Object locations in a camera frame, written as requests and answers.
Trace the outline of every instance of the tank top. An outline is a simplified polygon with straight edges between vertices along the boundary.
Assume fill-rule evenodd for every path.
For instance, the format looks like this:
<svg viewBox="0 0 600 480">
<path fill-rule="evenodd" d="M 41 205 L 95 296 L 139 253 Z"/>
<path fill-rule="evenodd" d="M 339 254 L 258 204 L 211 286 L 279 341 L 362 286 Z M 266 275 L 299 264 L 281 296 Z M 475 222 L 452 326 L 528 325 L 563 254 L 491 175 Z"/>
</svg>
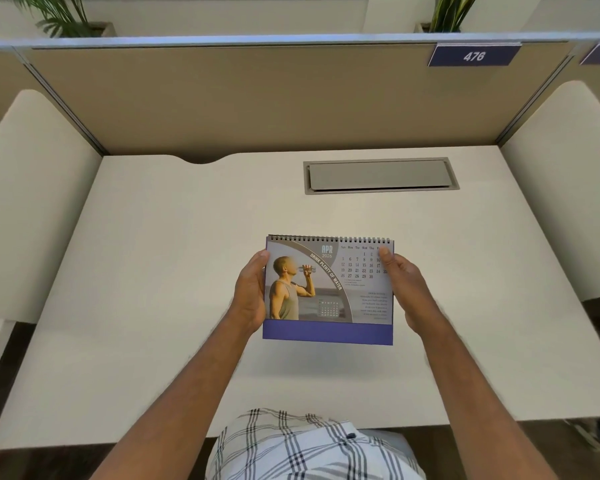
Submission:
<svg viewBox="0 0 600 480">
<path fill-rule="evenodd" d="M 282 283 L 289 293 L 289 298 L 282 300 L 280 307 L 280 320 L 300 320 L 298 311 L 298 293 L 294 285 L 288 285 L 283 281 L 276 280 Z"/>
</svg>

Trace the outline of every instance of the plant pot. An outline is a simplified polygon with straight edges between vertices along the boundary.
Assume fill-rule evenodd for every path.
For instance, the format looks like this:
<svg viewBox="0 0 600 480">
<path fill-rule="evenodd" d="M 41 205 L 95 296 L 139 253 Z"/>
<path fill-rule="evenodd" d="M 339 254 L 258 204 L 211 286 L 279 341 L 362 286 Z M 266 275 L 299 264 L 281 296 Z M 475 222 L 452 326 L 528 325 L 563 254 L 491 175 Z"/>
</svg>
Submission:
<svg viewBox="0 0 600 480">
<path fill-rule="evenodd" d="M 417 34 L 428 34 L 430 26 L 431 26 L 430 22 L 418 22 L 418 23 L 416 23 L 415 33 L 417 33 Z"/>
<path fill-rule="evenodd" d="M 91 22 L 91 29 L 96 33 L 96 37 L 116 37 L 116 30 L 113 23 L 110 22 Z"/>
</svg>

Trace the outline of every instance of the white plaid shirt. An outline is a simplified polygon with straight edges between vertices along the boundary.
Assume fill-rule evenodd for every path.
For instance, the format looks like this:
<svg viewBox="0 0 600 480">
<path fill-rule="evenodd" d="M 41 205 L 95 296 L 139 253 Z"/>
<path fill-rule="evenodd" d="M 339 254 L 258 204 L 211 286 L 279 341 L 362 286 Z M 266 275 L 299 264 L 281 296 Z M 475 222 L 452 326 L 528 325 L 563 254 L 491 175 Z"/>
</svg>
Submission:
<svg viewBox="0 0 600 480">
<path fill-rule="evenodd" d="M 273 478 L 420 480 L 417 462 L 348 422 L 254 409 L 224 428 L 211 450 L 207 480 Z"/>
</svg>

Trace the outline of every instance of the dark floor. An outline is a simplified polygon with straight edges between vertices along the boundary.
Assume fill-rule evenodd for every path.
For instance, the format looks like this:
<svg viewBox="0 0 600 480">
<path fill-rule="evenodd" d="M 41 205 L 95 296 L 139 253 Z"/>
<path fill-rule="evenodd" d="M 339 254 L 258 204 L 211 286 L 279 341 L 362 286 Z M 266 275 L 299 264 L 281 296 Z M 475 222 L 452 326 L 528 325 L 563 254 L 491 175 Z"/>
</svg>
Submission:
<svg viewBox="0 0 600 480">
<path fill-rule="evenodd" d="M 585 303 L 585 309 L 600 334 L 600 300 Z M 23 330 L 16 337 L 20 346 L 28 342 L 29 333 Z M 1 364 L 13 373 L 19 365 L 18 357 L 5 356 L 4 364 Z M 8 378 L 0 378 L 0 401 L 6 398 L 10 384 Z M 533 421 L 522 423 L 522 426 L 561 479 L 600 480 L 600 452 L 594 452 L 566 422 Z M 449 426 L 396 428 L 393 431 L 399 431 L 407 438 L 428 480 L 466 478 Z M 213 442 L 213 439 L 205 441 L 190 479 L 204 478 Z M 87 480 L 111 448 L 112 445 L 91 445 L 0 452 L 0 480 Z"/>
</svg>

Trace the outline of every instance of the gray flap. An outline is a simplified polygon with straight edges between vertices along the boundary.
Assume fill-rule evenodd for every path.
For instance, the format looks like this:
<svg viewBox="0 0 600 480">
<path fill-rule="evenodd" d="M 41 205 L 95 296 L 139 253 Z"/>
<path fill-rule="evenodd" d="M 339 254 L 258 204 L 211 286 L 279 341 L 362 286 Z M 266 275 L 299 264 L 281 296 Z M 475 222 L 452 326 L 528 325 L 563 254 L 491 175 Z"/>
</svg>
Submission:
<svg viewBox="0 0 600 480">
<path fill-rule="evenodd" d="M 305 168 L 307 190 L 313 193 L 449 189 L 454 186 L 445 159 L 307 162 Z"/>
</svg>

